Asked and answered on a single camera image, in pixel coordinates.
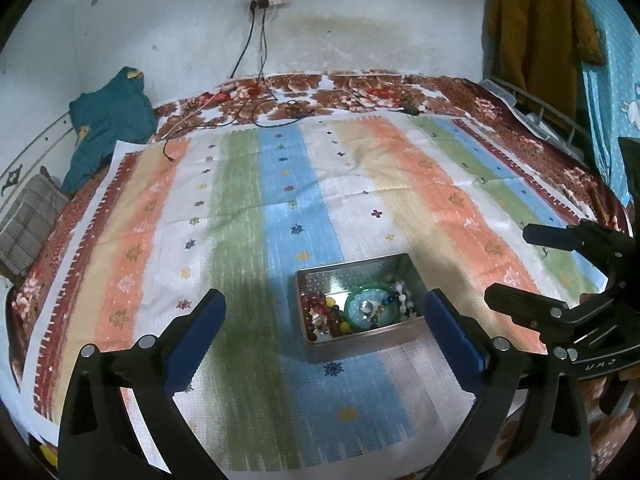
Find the green stripe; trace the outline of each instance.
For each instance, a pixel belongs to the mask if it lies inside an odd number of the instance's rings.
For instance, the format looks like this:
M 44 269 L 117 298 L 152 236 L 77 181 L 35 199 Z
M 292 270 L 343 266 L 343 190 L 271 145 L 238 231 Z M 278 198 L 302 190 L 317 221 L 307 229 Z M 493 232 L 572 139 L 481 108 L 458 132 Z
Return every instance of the green stripe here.
M 517 225 L 544 223 L 514 193 L 503 181 L 503 179 L 489 168 L 484 166 L 475 158 L 456 137 L 447 130 L 438 126 L 433 120 L 424 117 L 412 118 L 416 126 L 420 128 L 431 142 L 447 154 L 447 156 L 459 165 L 464 171 L 475 178 L 474 186 L 480 186 L 487 192 L 507 213 Z M 580 268 L 570 253 L 556 249 L 545 249 L 536 247 L 540 261 L 549 274 L 556 278 L 560 286 L 563 286 L 569 296 L 578 301 L 582 292 L 597 292 L 591 280 L 580 272 Z
M 203 375 L 225 428 L 218 428 L 222 442 L 210 451 L 217 462 L 228 458 L 233 471 L 300 468 L 265 265 L 257 130 L 234 132 L 222 149 L 210 283 L 225 295 L 227 310 Z

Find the teal cloth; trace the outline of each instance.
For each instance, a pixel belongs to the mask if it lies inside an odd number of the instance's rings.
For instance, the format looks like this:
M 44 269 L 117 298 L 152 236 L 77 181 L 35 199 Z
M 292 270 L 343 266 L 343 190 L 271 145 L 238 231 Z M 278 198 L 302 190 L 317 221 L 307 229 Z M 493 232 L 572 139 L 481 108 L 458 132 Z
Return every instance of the teal cloth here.
M 82 94 L 69 103 L 76 132 L 88 126 L 89 133 L 71 158 L 62 191 L 75 193 L 102 163 L 110 160 L 118 140 L 144 144 L 156 132 L 158 120 L 143 92 L 144 76 L 140 73 L 131 79 L 127 77 L 135 71 L 126 66 L 97 92 Z

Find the blue gripper pad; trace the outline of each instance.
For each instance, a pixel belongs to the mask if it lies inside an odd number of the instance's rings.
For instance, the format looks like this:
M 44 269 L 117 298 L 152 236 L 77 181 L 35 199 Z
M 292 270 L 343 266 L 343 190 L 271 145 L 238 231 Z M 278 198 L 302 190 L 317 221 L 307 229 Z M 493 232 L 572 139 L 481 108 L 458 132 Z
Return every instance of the blue gripper pad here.
M 169 396 L 187 389 L 213 339 L 225 322 L 225 316 L 224 295 L 211 289 L 188 316 L 174 319 L 167 327 L 165 331 L 176 322 L 188 324 L 182 338 L 166 359 L 164 390 Z
M 460 387 L 478 396 L 488 363 L 460 326 L 462 316 L 439 288 L 426 295 L 422 312 Z

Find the blue stripe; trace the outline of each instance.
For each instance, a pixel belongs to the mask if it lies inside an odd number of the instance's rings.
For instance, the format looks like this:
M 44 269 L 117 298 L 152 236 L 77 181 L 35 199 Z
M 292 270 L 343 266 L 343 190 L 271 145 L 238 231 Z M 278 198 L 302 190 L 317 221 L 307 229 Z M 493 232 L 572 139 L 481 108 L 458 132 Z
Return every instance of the blue stripe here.
M 489 152 L 480 142 L 475 140 L 468 133 L 460 130 L 449 120 L 434 118 L 433 121 L 442 129 L 453 134 L 453 136 L 456 137 L 456 140 L 464 146 L 469 154 L 475 157 L 482 165 L 484 165 L 484 167 L 489 168 L 495 174 L 501 176 L 505 185 L 520 197 L 531 213 L 538 217 L 541 224 L 551 225 L 554 227 L 565 227 L 567 225 L 567 223 L 558 216 L 553 208 L 527 185 L 526 181 L 521 176 Z M 580 272 L 586 276 L 596 288 L 600 289 L 605 286 L 607 283 L 607 277 L 604 276 L 604 274 L 575 251 L 572 251 L 572 257 L 578 265 Z
M 305 465 L 321 463 L 320 454 L 322 460 L 336 462 L 389 446 L 401 439 L 401 428 L 411 436 L 398 392 L 378 354 L 341 361 L 343 371 L 337 376 L 326 375 L 324 364 L 306 362 L 294 274 L 341 262 L 342 251 L 298 126 L 261 128 L 258 142 L 268 275 L 274 296 L 281 299 L 279 308 L 275 302 L 281 365 Z M 284 170 L 290 173 L 285 176 Z M 286 191 L 288 186 L 294 189 Z M 289 205 L 293 200 L 295 208 Z M 296 225 L 304 229 L 300 234 L 292 234 Z M 309 253 L 305 261 L 298 258 L 302 253 Z M 344 408 L 354 408 L 357 416 L 341 422 L 338 412 Z

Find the maroon stripe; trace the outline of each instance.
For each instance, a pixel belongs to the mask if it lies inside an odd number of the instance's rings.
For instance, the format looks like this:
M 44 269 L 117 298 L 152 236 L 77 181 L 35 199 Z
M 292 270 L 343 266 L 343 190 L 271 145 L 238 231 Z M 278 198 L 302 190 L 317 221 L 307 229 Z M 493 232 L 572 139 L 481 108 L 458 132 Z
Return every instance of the maroon stripe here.
M 460 119 L 453 119 L 453 123 L 465 130 L 470 136 L 472 136 L 475 140 L 480 142 L 494 157 L 501 161 L 505 166 L 510 168 L 512 171 L 521 176 L 526 183 L 536 191 L 536 193 L 542 198 L 549 207 L 553 209 L 556 214 L 562 218 L 568 224 L 578 224 L 580 223 L 580 218 L 576 215 L 571 209 L 565 206 L 562 202 L 560 202 L 556 197 L 554 197 L 551 193 L 549 193 L 544 187 L 540 185 L 529 173 L 524 171 L 520 166 L 518 166 L 513 160 L 511 160 L 508 156 L 506 156 L 501 150 L 498 150 L 492 143 L 488 142 L 482 136 L 478 135 L 471 127 L 468 126 L 464 121 Z
M 76 304 L 76 297 L 78 295 L 79 285 L 82 283 L 84 277 L 84 270 L 89 263 L 95 244 L 109 219 L 113 205 L 120 197 L 124 185 L 133 174 L 133 169 L 138 162 L 139 155 L 140 152 L 127 153 L 122 159 L 114 179 L 107 186 L 104 198 L 98 205 L 94 217 L 82 237 L 78 251 L 66 275 L 65 283 L 60 289 L 56 304 L 53 307 L 48 329 L 49 340 L 43 339 L 40 342 L 38 364 L 36 365 L 36 372 L 40 375 L 36 376 L 33 402 L 36 411 L 49 420 L 52 420 L 52 391 L 55 380 L 58 378 L 60 355 L 65 346 L 66 330 L 68 329 L 69 319 Z

